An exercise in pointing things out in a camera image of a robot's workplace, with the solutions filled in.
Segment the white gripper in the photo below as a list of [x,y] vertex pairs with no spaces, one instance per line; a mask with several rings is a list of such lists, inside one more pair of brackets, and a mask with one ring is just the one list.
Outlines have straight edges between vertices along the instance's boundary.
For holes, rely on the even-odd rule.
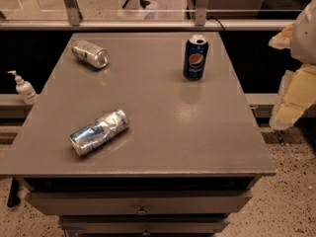
[[316,0],[312,0],[291,23],[269,41],[276,49],[290,49],[303,64],[281,78],[269,125],[274,130],[292,127],[316,103]]

